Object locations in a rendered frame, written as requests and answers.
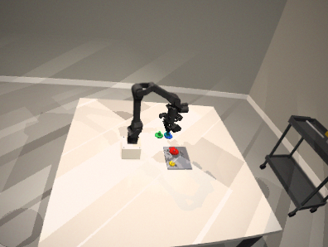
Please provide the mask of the green gear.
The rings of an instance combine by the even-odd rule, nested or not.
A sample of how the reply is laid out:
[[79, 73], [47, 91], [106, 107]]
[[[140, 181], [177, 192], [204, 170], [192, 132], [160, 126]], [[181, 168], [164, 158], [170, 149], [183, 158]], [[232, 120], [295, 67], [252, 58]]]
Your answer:
[[155, 133], [155, 136], [157, 138], [162, 138], [163, 137], [163, 134], [161, 133], [161, 131], [158, 131], [158, 133]]

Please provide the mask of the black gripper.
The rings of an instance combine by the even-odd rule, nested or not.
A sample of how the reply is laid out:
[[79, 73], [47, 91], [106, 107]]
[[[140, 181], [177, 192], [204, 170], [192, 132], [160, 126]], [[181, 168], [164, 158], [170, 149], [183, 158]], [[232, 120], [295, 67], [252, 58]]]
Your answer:
[[[175, 118], [177, 117], [177, 115], [169, 115], [168, 113], [161, 113], [159, 114], [159, 118], [163, 119], [163, 124], [165, 127], [165, 130], [169, 133], [170, 131], [172, 131], [173, 133], [176, 132], [180, 132], [181, 131], [181, 127], [178, 124], [175, 124]], [[169, 126], [170, 124], [170, 126]]]

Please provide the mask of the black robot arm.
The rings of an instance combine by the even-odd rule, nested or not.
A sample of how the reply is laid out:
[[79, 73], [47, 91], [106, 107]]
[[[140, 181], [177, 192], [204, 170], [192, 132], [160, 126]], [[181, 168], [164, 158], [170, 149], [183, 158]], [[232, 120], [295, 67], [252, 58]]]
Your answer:
[[[146, 88], [146, 89], [143, 89]], [[140, 119], [141, 113], [141, 101], [144, 95], [147, 95], [151, 92], [155, 92], [167, 99], [171, 104], [167, 104], [169, 115], [177, 115], [176, 122], [182, 121], [183, 117], [180, 114], [189, 112], [189, 104], [181, 103], [180, 98], [171, 92], [164, 90], [162, 87], [156, 85], [154, 82], [134, 84], [131, 87], [133, 95], [133, 120], [131, 124], [127, 127], [128, 136], [127, 144], [137, 144], [138, 136], [142, 132], [142, 121]]]

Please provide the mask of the red gear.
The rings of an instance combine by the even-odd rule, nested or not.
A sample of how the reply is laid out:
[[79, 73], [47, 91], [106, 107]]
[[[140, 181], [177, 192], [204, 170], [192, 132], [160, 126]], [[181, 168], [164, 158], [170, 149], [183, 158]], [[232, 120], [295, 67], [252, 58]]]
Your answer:
[[[175, 152], [174, 152], [174, 150], [175, 150]], [[176, 148], [171, 148], [170, 149], [170, 154], [172, 155], [177, 155], [179, 153], [179, 151], [176, 149]]]

